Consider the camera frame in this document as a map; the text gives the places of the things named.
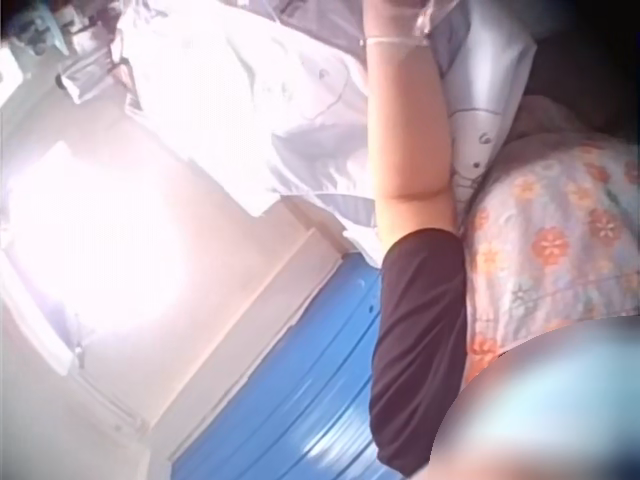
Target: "blurred object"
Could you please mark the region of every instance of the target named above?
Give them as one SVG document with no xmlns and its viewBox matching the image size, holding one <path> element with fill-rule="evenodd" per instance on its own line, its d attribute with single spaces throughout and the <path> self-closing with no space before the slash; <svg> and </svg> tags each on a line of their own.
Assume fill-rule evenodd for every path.
<svg viewBox="0 0 640 480">
<path fill-rule="evenodd" d="M 22 70 L 16 62 L 10 45 L 0 48 L 0 106 L 20 86 L 24 79 Z"/>
<path fill-rule="evenodd" d="M 607 470 L 640 451 L 639 320 L 585 322 L 499 358 L 449 410 L 432 465 L 416 478 L 485 478 L 473 475 L 481 465 L 585 467 L 591 474 L 577 478 L 637 478 Z"/>
<path fill-rule="evenodd" d="M 51 10 L 42 4 L 29 8 L 14 18 L 9 24 L 9 35 L 16 43 L 37 56 L 43 55 L 52 46 L 65 55 L 69 54 L 56 18 Z"/>
</svg>

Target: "light blue object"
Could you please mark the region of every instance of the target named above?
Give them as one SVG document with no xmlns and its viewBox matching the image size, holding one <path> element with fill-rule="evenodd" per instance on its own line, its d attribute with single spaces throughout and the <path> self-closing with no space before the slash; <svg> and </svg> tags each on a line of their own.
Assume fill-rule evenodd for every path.
<svg viewBox="0 0 640 480">
<path fill-rule="evenodd" d="M 172 480 L 397 480 L 369 430 L 379 272 L 349 256 Z"/>
</svg>

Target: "black sleeve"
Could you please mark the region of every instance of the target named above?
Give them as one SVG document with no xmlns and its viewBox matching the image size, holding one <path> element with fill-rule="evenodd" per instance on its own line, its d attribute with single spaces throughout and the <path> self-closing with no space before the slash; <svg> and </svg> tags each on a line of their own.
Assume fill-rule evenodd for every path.
<svg viewBox="0 0 640 480">
<path fill-rule="evenodd" d="M 409 477 L 428 462 L 466 362 L 466 274 L 461 240 L 421 230 L 382 265 L 373 357 L 371 432 L 381 463 Z"/>
</svg>

